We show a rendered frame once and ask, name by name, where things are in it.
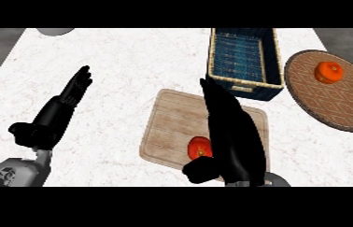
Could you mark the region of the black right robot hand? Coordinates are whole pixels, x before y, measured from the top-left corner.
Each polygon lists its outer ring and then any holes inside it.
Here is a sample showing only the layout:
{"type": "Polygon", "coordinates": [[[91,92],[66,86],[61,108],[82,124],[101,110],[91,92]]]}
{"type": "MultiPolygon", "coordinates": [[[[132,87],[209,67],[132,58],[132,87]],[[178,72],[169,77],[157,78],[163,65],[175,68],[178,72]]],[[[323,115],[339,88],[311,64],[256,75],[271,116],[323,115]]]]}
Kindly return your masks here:
{"type": "Polygon", "coordinates": [[[200,80],[209,110],[213,156],[202,156],[182,169],[190,181],[200,184],[218,177],[227,186],[265,184],[267,157],[259,129],[237,97],[213,78],[200,80]]]}

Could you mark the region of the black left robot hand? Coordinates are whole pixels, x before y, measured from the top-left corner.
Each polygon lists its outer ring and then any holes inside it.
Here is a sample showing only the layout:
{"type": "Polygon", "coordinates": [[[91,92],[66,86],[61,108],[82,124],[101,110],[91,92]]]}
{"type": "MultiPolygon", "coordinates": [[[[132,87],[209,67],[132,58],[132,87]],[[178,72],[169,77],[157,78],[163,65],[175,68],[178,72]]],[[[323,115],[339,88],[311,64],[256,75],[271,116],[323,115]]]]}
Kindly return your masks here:
{"type": "Polygon", "coordinates": [[[66,134],[75,109],[92,83],[91,67],[86,65],[75,74],[63,93],[44,106],[33,122],[17,122],[11,126],[10,132],[20,146],[54,149],[66,134]]]}

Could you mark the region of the red tomato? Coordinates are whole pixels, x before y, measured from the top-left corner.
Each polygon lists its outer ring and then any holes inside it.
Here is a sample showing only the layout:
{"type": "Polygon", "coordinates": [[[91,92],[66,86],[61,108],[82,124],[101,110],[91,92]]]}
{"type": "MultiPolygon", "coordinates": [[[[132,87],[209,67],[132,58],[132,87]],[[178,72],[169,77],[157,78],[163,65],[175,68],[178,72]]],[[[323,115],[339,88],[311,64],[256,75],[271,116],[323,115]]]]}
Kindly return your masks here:
{"type": "Polygon", "coordinates": [[[207,137],[196,136],[191,139],[188,144],[188,156],[193,160],[202,156],[213,156],[212,141],[207,137]]]}

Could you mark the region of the wooden cutting board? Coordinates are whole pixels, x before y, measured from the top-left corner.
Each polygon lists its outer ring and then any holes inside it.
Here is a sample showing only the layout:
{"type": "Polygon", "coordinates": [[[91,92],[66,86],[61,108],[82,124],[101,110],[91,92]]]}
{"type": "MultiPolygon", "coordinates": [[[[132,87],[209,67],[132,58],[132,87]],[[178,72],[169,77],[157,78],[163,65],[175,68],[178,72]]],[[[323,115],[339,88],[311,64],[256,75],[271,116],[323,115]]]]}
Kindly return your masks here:
{"type": "Polygon", "coordinates": [[[142,138],[141,158],[181,170],[191,162],[188,144],[196,136],[210,137],[205,97],[163,89],[142,138]]]}

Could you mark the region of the blue wicker basket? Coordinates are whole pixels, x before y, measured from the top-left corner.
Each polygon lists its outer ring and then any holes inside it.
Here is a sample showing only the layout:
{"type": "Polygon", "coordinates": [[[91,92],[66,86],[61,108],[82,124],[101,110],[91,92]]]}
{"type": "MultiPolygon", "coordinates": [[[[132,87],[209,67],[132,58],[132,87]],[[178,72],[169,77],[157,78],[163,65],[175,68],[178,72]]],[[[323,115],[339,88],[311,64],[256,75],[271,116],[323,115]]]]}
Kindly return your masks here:
{"type": "Polygon", "coordinates": [[[207,75],[237,97],[271,101],[284,89],[275,28],[213,28],[207,75]]]}

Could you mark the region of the round brown placemat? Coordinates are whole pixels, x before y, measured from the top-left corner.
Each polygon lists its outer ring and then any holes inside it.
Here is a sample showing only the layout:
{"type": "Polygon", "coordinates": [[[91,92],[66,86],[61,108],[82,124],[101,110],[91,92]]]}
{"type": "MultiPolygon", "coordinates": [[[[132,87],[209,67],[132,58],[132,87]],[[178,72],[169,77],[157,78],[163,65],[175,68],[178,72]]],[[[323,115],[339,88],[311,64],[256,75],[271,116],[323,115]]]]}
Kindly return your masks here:
{"type": "Polygon", "coordinates": [[[330,127],[353,133],[353,63],[324,50],[303,50],[286,63],[284,80],[306,113],[330,127]],[[321,62],[343,67],[343,79],[333,84],[315,77],[321,62]]]}

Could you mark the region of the grey round object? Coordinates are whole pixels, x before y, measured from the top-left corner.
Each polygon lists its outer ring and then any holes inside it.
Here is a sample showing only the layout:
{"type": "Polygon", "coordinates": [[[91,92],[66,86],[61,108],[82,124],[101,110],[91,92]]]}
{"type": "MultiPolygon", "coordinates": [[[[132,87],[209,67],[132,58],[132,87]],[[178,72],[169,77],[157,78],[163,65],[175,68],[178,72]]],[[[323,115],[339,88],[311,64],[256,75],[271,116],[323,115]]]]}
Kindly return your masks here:
{"type": "Polygon", "coordinates": [[[39,28],[38,31],[48,36],[58,36],[67,34],[73,28],[39,28]]]}

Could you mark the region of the orange fruit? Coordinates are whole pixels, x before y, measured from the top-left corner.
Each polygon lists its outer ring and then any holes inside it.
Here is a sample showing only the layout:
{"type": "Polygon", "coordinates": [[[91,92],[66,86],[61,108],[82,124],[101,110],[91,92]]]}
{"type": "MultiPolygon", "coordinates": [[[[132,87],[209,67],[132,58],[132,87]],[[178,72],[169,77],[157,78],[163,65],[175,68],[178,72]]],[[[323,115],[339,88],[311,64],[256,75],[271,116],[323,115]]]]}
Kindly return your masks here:
{"type": "Polygon", "coordinates": [[[343,80],[345,69],[336,62],[320,62],[315,69],[315,78],[326,84],[333,84],[343,80]]]}

